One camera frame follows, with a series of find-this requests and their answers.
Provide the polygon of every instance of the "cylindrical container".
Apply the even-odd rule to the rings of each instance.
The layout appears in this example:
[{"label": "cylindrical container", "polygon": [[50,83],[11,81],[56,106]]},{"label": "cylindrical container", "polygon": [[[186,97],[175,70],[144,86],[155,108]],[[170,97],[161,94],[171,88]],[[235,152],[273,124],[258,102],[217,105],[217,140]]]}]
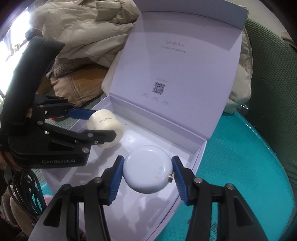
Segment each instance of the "cylindrical container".
[{"label": "cylindrical container", "polygon": [[172,169],[171,159],[163,149],[145,145],[128,154],[123,165],[123,176],[133,190],[150,194],[166,187]]},{"label": "cylindrical container", "polygon": [[98,110],[92,114],[87,123],[87,128],[89,130],[115,131],[116,138],[112,142],[98,145],[101,148],[114,146],[122,139],[125,132],[124,126],[117,120],[110,110]]}]

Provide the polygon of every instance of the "metal bolt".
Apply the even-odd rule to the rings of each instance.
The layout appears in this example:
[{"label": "metal bolt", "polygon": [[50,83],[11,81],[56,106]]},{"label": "metal bolt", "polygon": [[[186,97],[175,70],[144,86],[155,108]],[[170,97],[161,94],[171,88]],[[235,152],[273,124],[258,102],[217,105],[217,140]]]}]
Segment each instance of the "metal bolt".
[{"label": "metal bolt", "polygon": [[90,151],[87,147],[83,147],[82,150],[83,150],[83,153],[89,153]]},{"label": "metal bolt", "polygon": [[234,189],[234,185],[231,184],[231,183],[228,183],[228,184],[226,185],[226,187],[227,187],[229,190],[233,190],[233,189]]},{"label": "metal bolt", "polygon": [[174,178],[174,174],[175,173],[173,172],[172,174],[168,175],[168,182],[172,183],[173,178]]},{"label": "metal bolt", "polygon": [[71,187],[70,184],[64,184],[64,185],[62,186],[62,189],[63,189],[63,190],[68,190],[70,187]]},{"label": "metal bolt", "polygon": [[102,181],[103,181],[103,179],[101,177],[94,178],[94,183],[100,183]]},{"label": "metal bolt", "polygon": [[203,179],[201,177],[196,177],[194,178],[194,183],[202,183],[203,182]]}]

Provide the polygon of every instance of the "box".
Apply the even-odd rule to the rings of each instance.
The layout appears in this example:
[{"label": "box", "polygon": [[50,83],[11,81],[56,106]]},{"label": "box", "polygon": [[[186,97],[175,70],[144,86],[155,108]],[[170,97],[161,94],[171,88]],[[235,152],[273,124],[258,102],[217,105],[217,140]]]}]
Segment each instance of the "box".
[{"label": "box", "polygon": [[[110,95],[94,109],[109,109],[125,126],[117,145],[93,146],[84,167],[49,169],[55,193],[82,185],[143,145],[178,155],[196,173],[227,102],[241,50],[247,10],[224,0],[135,1],[141,15],[124,47]],[[74,131],[86,128],[80,120]],[[154,240],[176,211],[175,182],[155,194],[133,191],[122,179],[116,200],[104,207],[112,240]],[[80,227],[84,230],[83,206]]]}]

